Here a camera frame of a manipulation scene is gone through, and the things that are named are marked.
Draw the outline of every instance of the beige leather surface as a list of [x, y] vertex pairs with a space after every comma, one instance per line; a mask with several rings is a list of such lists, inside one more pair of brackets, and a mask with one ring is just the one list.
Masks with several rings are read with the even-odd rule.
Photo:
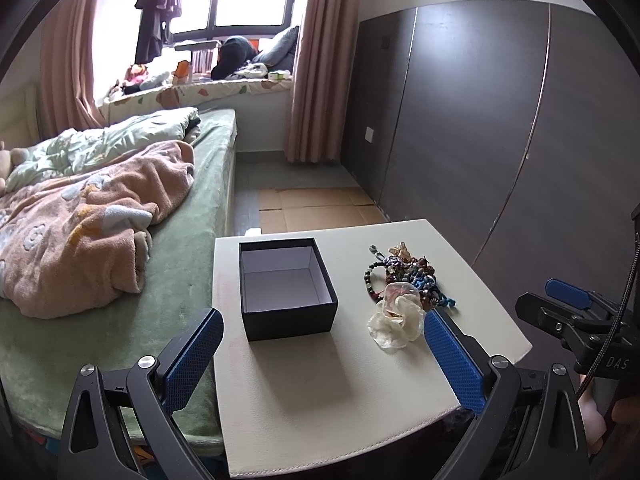
[[0, 140], [8, 150], [40, 142], [37, 106], [38, 92], [33, 83], [0, 100]]
[[[297, 237], [316, 239], [331, 277], [338, 296], [332, 330], [249, 343], [240, 312], [238, 242]], [[231, 476], [337, 462], [417, 431], [458, 406], [423, 338], [389, 355], [367, 331], [375, 311], [362, 279], [373, 261], [369, 246], [386, 253], [401, 241], [433, 264], [442, 291], [458, 302], [453, 319], [489, 355], [517, 362], [530, 350], [494, 295], [425, 220], [218, 238], [213, 307], [223, 315], [225, 335], [214, 359]]]

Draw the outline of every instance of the screw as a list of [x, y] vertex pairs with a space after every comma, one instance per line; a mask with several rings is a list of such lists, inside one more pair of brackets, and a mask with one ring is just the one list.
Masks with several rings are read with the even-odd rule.
[[138, 361], [140, 368], [151, 368], [156, 363], [156, 358], [151, 355], [145, 355]]
[[87, 375], [91, 375], [92, 373], [94, 373], [95, 370], [95, 366], [89, 364], [89, 365], [84, 365], [82, 368], [80, 368], [80, 375], [87, 377]]
[[506, 368], [509, 366], [509, 360], [501, 355], [494, 355], [491, 358], [491, 362], [496, 368]]
[[551, 369], [554, 371], [556, 375], [566, 375], [566, 368], [562, 366], [560, 363], [554, 364]]

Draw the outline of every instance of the headboard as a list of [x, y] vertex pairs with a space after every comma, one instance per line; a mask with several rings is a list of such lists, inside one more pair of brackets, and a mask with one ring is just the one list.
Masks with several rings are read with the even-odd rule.
[[35, 83], [0, 99], [0, 140], [5, 147], [26, 148], [40, 142], [38, 89]]

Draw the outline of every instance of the wood panel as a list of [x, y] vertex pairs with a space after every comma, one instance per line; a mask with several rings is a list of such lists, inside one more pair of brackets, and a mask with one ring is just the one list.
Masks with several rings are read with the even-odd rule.
[[[379, 200], [409, 63], [416, 9], [360, 24], [341, 162]], [[374, 130], [373, 142], [364, 138]]]
[[426, 218], [468, 262], [513, 185], [536, 111], [548, 5], [467, 0], [418, 9], [380, 199]]
[[[476, 271], [512, 313], [559, 278], [618, 301], [640, 202], [640, 78], [604, 24], [552, 6], [548, 73], [522, 173]], [[573, 359], [529, 326], [526, 363]]]

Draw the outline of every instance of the window frame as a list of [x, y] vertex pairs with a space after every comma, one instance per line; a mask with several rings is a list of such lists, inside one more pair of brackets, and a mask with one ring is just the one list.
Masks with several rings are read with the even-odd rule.
[[229, 36], [245, 36], [249, 39], [272, 38], [279, 32], [290, 27], [293, 14], [293, 1], [286, 0], [284, 16], [281, 25], [225, 25], [216, 26], [216, 13], [218, 11], [218, 0], [210, 0], [209, 20], [207, 28], [196, 30], [186, 30], [173, 34], [174, 43], [180, 41], [210, 41], [228, 38]]

